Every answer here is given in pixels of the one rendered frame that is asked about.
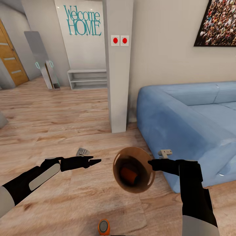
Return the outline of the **can of soda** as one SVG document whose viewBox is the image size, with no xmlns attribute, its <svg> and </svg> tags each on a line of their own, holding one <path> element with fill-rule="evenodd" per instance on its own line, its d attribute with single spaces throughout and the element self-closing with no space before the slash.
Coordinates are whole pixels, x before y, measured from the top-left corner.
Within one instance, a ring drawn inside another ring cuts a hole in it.
<svg viewBox="0 0 236 236">
<path fill-rule="evenodd" d="M 98 231 L 101 236 L 109 236 L 110 234 L 110 225 L 108 220 L 102 219 L 98 225 Z"/>
<path fill-rule="evenodd" d="M 138 176 L 138 174 L 127 167 L 123 167 L 120 170 L 120 176 L 121 178 L 125 179 L 127 182 L 129 182 L 132 185 L 137 185 L 140 180 L 140 177 Z"/>
</svg>

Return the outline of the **trash can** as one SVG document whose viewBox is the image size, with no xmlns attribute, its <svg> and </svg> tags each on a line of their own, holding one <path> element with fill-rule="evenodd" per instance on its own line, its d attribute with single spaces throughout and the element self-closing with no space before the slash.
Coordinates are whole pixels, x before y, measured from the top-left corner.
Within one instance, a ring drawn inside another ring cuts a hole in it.
<svg viewBox="0 0 236 236">
<path fill-rule="evenodd" d="M 118 185 L 128 193 L 140 194 L 147 191 L 155 180 L 155 171 L 152 170 L 152 165 L 148 164 L 148 161 L 152 161 L 152 158 L 141 148 L 126 147 L 119 151 L 113 161 L 113 175 Z M 138 174 L 140 180 L 137 185 L 132 185 L 121 178 L 120 170 L 123 167 L 127 167 Z M 153 178 L 148 185 L 151 173 L 153 173 Z"/>
</svg>

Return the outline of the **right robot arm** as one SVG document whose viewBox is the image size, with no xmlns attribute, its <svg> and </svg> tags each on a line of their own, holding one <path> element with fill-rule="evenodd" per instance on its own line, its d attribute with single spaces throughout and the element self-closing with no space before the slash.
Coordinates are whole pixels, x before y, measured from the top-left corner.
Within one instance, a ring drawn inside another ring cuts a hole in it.
<svg viewBox="0 0 236 236">
<path fill-rule="evenodd" d="M 159 159 L 147 161 L 152 170 L 179 176 L 183 202 L 182 236 L 220 236 L 209 189 L 202 187 L 203 177 L 198 161 L 169 160 L 170 149 L 160 150 Z"/>
</svg>

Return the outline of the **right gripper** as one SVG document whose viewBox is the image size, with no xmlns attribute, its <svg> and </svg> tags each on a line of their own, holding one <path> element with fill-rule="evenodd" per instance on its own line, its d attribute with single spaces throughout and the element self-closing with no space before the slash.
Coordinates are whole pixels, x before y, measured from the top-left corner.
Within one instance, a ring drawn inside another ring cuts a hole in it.
<svg viewBox="0 0 236 236">
<path fill-rule="evenodd" d="M 152 170 L 154 171 L 162 171 L 170 173 L 168 164 L 171 160 L 167 159 L 153 159 L 152 161 L 147 161 L 148 164 L 152 165 Z M 171 174 L 171 173 L 170 173 Z"/>
</svg>

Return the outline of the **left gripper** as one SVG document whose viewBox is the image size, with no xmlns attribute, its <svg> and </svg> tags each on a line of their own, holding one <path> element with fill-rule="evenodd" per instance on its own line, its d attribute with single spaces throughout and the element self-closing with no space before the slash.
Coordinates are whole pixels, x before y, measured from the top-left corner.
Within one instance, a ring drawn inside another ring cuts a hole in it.
<svg viewBox="0 0 236 236">
<path fill-rule="evenodd" d="M 82 156 L 75 156 L 71 157 L 71 170 L 72 169 L 77 169 L 77 168 L 88 168 L 94 164 L 97 164 L 101 162 L 101 159 L 97 160 L 92 160 L 93 156 L 87 156 L 85 155 L 84 157 Z"/>
</svg>

